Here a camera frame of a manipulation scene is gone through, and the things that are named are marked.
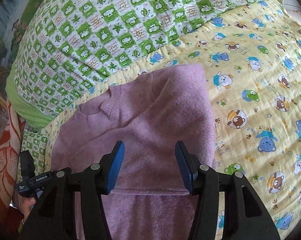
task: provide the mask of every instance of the star print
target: star print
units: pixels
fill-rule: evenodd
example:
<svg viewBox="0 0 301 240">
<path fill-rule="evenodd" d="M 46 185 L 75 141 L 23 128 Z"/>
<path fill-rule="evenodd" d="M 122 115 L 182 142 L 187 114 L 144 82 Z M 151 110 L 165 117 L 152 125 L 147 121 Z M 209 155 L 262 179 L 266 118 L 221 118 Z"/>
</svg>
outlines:
<svg viewBox="0 0 301 240">
<path fill-rule="evenodd" d="M 225 100 L 224 98 L 221 100 L 221 105 L 222 106 L 226 106 L 226 102 L 227 102 L 227 100 Z"/>
</svg>

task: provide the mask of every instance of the green checkered blanket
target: green checkered blanket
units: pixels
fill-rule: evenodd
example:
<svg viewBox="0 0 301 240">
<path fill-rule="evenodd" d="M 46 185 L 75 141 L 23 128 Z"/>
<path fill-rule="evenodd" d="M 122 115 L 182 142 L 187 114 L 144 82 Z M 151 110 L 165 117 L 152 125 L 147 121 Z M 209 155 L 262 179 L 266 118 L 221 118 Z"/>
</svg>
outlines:
<svg viewBox="0 0 301 240">
<path fill-rule="evenodd" d="M 14 62 L 18 93 L 57 116 L 97 82 L 255 1 L 261 0 L 44 0 Z M 149 61 L 162 58 L 155 53 Z"/>
<path fill-rule="evenodd" d="M 24 131 L 23 141 L 21 145 L 21 152 L 29 150 L 29 152 L 31 153 L 34 159 L 35 175 L 44 173 L 47 142 L 48 142 L 48 137 L 43 134 L 33 133 L 28 130 Z M 19 162 L 17 168 L 17 182 L 21 182 L 21 181 L 22 181 L 22 177 L 20 173 L 20 162 Z"/>
</svg>

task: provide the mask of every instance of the green fabric edge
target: green fabric edge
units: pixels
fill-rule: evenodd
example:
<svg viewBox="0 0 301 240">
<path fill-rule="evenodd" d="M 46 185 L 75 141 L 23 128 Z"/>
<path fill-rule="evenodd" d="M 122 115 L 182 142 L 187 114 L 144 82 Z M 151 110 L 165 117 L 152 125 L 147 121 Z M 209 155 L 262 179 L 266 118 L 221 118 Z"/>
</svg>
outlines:
<svg viewBox="0 0 301 240">
<path fill-rule="evenodd" d="M 46 127 L 52 120 L 53 116 L 42 114 L 34 105 L 27 103 L 23 97 L 18 94 L 14 80 L 15 64 L 12 64 L 12 70 L 7 78 L 6 93 L 8 100 L 17 114 L 25 118 L 26 122 L 33 128 L 41 129 Z"/>
</svg>

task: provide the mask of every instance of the pink cloth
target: pink cloth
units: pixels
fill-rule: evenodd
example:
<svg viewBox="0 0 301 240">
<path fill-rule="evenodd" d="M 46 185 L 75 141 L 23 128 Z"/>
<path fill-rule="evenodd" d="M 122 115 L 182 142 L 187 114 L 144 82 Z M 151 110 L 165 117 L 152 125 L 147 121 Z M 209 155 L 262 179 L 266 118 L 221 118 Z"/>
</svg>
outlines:
<svg viewBox="0 0 301 240">
<path fill-rule="evenodd" d="M 175 143 L 209 166 L 214 158 L 214 118 L 203 68 L 177 65 L 110 86 L 80 105 L 62 125 L 52 170 L 81 172 L 121 140 L 125 157 L 115 188 L 103 196 L 113 240 L 187 239 L 197 197 L 185 189 Z M 80 202 L 77 237 L 84 239 Z"/>
</svg>

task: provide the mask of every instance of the yellow quilt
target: yellow quilt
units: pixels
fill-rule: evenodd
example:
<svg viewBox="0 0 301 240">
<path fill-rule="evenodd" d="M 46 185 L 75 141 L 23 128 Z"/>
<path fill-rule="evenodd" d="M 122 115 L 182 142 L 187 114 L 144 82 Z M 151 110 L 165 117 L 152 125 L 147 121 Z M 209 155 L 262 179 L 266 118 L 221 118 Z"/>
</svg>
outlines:
<svg viewBox="0 0 301 240">
<path fill-rule="evenodd" d="M 42 130 L 45 171 L 60 126 L 79 104 L 144 72 L 195 62 L 215 115 L 217 171 L 245 173 L 284 239 L 301 218 L 301 27 L 276 0 L 228 11 L 87 92 Z"/>
</svg>

